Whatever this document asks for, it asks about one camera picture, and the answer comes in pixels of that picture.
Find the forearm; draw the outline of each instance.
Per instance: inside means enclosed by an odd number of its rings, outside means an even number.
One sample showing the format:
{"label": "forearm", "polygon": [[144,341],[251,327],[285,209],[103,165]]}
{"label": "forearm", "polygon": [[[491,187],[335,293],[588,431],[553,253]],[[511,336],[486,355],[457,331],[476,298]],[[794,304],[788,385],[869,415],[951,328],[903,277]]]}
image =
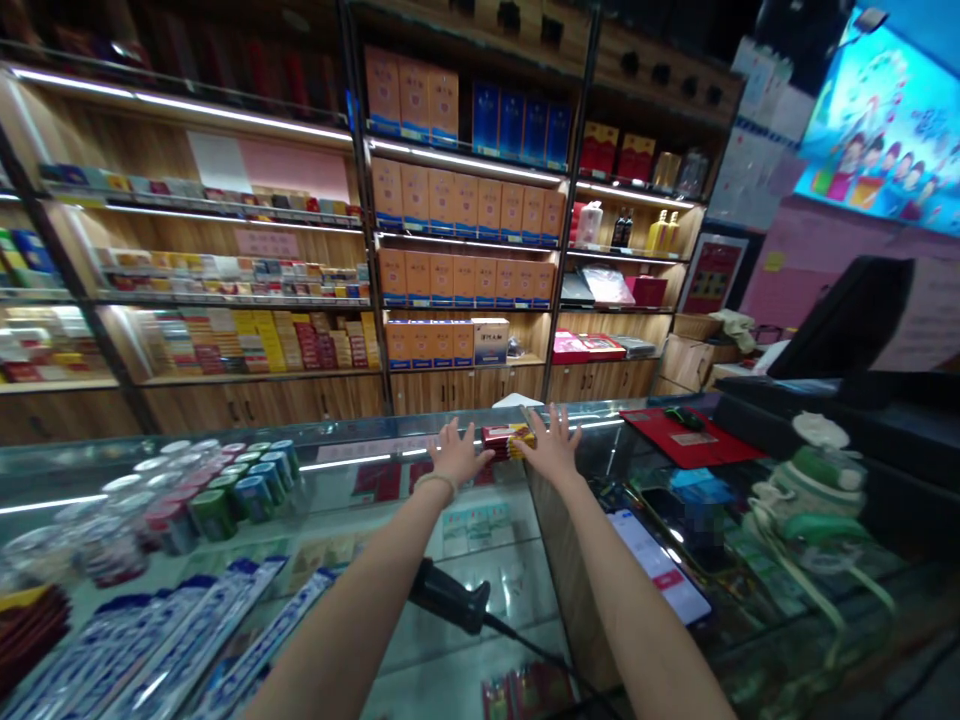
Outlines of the forearm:
{"label": "forearm", "polygon": [[450,492],[421,485],[373,536],[305,618],[246,720],[360,716]]}
{"label": "forearm", "polygon": [[735,718],[716,678],[582,477],[561,496],[613,657],[640,720]]}

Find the blue can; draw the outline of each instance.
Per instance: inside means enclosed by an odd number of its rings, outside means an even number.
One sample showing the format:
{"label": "blue can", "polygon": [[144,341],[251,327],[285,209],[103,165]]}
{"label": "blue can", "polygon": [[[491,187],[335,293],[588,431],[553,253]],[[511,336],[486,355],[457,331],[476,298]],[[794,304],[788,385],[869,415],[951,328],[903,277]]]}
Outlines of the blue can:
{"label": "blue can", "polygon": [[293,446],[293,440],[277,440],[270,446],[272,452],[282,452],[290,461],[290,475],[300,482],[300,461],[297,460],[297,449]]}
{"label": "blue can", "polygon": [[293,489],[293,473],[290,470],[290,459],[282,452],[268,452],[260,456],[261,463],[274,463],[280,471],[280,479],[286,490]]}
{"label": "blue can", "polygon": [[263,475],[247,475],[234,486],[233,492],[243,503],[250,522],[262,523],[273,519],[273,497]]}
{"label": "blue can", "polygon": [[264,480],[267,481],[267,488],[270,490],[273,504],[277,507],[283,505],[284,500],[287,499],[287,490],[280,475],[280,468],[279,462],[260,463],[250,468],[251,475],[262,475]]}

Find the smartphone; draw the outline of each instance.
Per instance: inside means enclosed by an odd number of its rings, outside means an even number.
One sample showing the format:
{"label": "smartphone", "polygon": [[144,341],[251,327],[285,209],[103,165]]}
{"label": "smartphone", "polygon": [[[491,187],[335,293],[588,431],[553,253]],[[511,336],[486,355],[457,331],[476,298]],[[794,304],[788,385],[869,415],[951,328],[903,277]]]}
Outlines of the smartphone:
{"label": "smartphone", "polygon": [[737,567],[723,544],[723,512],[715,505],[685,503],[665,488],[652,488],[640,493],[641,500],[665,532],[694,567],[704,575],[719,575]]}
{"label": "smartphone", "polygon": [[713,613],[710,602],[632,511],[618,510],[607,518],[684,625],[693,625]]}

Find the black monitor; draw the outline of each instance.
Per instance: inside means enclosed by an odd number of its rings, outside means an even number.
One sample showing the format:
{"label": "black monitor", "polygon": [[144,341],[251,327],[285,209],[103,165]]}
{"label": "black monitor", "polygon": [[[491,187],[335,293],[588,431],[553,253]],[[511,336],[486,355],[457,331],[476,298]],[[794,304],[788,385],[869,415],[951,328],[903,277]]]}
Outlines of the black monitor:
{"label": "black monitor", "polygon": [[913,282],[913,260],[854,260],[803,321],[767,374],[779,380],[859,376],[893,337]]}

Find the computer mouse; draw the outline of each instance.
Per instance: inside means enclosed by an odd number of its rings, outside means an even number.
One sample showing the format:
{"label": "computer mouse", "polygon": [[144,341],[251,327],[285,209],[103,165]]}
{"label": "computer mouse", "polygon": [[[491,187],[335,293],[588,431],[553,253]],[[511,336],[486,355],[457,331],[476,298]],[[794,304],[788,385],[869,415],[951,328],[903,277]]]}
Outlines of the computer mouse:
{"label": "computer mouse", "polygon": [[703,420],[701,420],[700,417],[689,408],[685,408],[685,407],[667,408],[666,410],[663,411],[663,414],[666,417],[670,418],[671,420],[674,420],[680,423],[688,430],[694,430],[694,431],[703,430]]}

